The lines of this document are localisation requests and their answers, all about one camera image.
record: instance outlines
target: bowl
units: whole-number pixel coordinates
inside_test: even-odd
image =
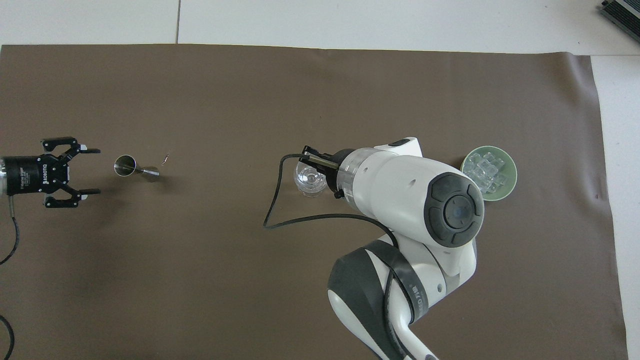
[[[516,163],[506,151],[500,149],[499,147],[491,145],[477,147],[471,150],[471,152],[465,157],[465,160],[462,161],[462,165],[460,165],[460,171],[462,171],[465,163],[471,155],[475,153],[480,156],[484,156],[487,152],[492,153],[496,158],[504,160],[504,165],[499,170],[499,173],[506,176],[507,179],[504,185],[498,188],[496,192],[483,193],[482,197],[485,201],[502,200],[513,191],[513,189],[516,187],[516,182],[518,181],[518,169],[516,168]]]

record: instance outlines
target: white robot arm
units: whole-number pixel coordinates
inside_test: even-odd
[[[484,217],[479,188],[423,158],[416,138],[303,154],[336,198],[388,228],[334,264],[328,296],[336,315],[380,359],[437,359],[409,325],[473,275]]]

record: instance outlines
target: black cable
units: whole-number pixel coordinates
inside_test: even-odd
[[[6,331],[9,333],[9,350],[7,350],[6,355],[4,356],[4,360],[9,360],[9,357],[11,357],[11,353],[13,352],[13,346],[15,345],[15,336],[13,335],[11,324],[2,315],[0,315],[0,322],[4,324]]]
[[[11,252],[0,261],[0,265],[4,264],[9,260],[10,257],[13,256],[15,250],[18,248],[18,244],[20,243],[20,228],[18,228],[18,221],[15,219],[15,215],[13,214],[13,197],[9,197],[9,211],[11,213],[11,219],[13,220],[13,226],[15,227],[15,243],[13,243],[13,249]]]
[[[280,193],[280,185],[282,184],[282,168],[284,165],[284,161],[286,159],[291,159],[291,158],[303,158],[303,159],[309,159],[309,155],[305,155],[305,154],[288,154],[282,157],[282,159],[280,159],[280,166],[278,168],[278,182],[276,184],[276,190],[273,193],[273,200],[271,201],[271,206],[269,207],[269,211],[267,211],[267,216],[264,217],[264,222],[262,223],[262,226],[265,229],[276,229],[277,227],[281,227],[281,226],[285,226],[285,225],[291,225],[291,224],[295,224],[298,222],[304,222],[304,221],[311,221],[311,220],[319,220],[319,219],[324,219],[324,218],[354,218],[356,220],[363,220],[366,221],[368,223],[374,224],[375,226],[379,227],[380,229],[382,229],[385,234],[387,234],[389,236],[389,238],[391,239],[391,242],[394,244],[395,247],[398,247],[398,242],[396,239],[396,236],[391,232],[391,230],[384,226],[384,224],[382,224],[381,222],[372,219],[370,217],[365,217],[363,215],[356,215],[356,214],[341,214],[341,213],[335,213],[335,214],[320,214],[320,215],[312,215],[310,217],[301,217],[301,218],[295,218],[292,220],[287,220],[284,222],[280,222],[277,223],[275,225],[267,225],[267,222],[269,222],[269,218],[271,217],[271,212],[273,211],[273,206],[276,204],[276,200],[278,199],[278,194]]]
[[[401,357],[401,359],[404,359],[408,356],[411,360],[415,360],[415,357],[409,353],[409,350],[406,349],[404,344],[402,344],[402,341],[400,341],[400,339],[398,338],[396,329],[391,323],[391,316],[389,315],[389,297],[391,294],[391,284],[393,283],[394,279],[397,279],[396,275],[391,270],[391,268],[389,268],[389,274],[387,275],[387,284],[385,286],[385,294],[383,298],[383,307],[385,310],[386,319],[385,329],[387,330],[387,335],[389,336],[391,342],[395,345],[397,354]]]

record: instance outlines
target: jigger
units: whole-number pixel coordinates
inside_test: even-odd
[[[129,176],[135,172],[142,174],[148,182],[153,183],[158,180],[160,172],[157,167],[139,167],[136,160],[131,155],[122,155],[113,163],[113,170],[120,176]]]

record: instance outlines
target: clear glass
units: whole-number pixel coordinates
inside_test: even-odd
[[[298,162],[293,179],[307,197],[316,197],[326,188],[326,177],[305,163]]]

